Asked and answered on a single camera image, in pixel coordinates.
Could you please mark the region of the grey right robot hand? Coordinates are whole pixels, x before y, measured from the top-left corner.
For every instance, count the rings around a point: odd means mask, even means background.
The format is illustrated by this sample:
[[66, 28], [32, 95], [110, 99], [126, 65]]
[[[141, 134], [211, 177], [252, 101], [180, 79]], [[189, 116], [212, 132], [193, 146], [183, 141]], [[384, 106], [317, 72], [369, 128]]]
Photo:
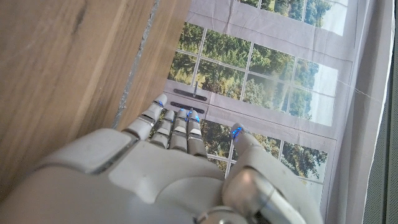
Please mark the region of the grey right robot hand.
[[2, 223], [322, 223], [295, 174], [242, 125], [228, 175], [195, 110], [159, 95], [126, 129], [103, 128], [43, 158], [1, 203]]

